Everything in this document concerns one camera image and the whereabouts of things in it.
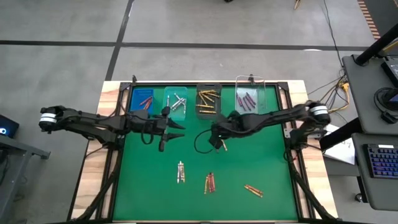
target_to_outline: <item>chair leg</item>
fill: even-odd
[[[301,0],[296,0],[296,4],[294,5],[294,10],[296,10],[300,5]]]

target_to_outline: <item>black keyboard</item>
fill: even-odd
[[[365,144],[364,148],[371,177],[398,179],[398,146]]]

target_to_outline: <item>gray concrete floor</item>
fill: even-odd
[[[356,0],[327,0],[337,44],[367,46],[371,32]],[[0,40],[115,42],[127,0],[1,0]],[[322,0],[135,0],[125,42],[333,45]],[[51,151],[32,159],[14,205],[13,220],[61,222],[67,217],[87,141],[37,125],[43,106],[94,113],[112,47],[0,45],[0,113],[21,124],[17,139]],[[341,52],[341,56],[360,52]],[[122,48],[113,80],[217,80],[253,73],[267,79],[305,80],[307,91],[338,77],[334,51]],[[319,99],[322,89],[310,99]],[[356,117],[354,105],[341,114]],[[345,122],[338,116],[333,124]],[[353,202],[356,179],[331,177],[340,218],[392,223],[395,212]]]

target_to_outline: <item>paper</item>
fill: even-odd
[[[328,126],[326,126],[326,130],[328,131],[326,135],[332,133],[333,131],[336,131],[338,128],[339,127],[329,124]],[[355,165],[355,148],[353,144],[353,139],[349,138],[331,147],[330,149],[325,151],[324,155],[332,159]]]

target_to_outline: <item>computer monitor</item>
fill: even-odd
[[[0,114],[0,134],[14,138],[19,124]]]

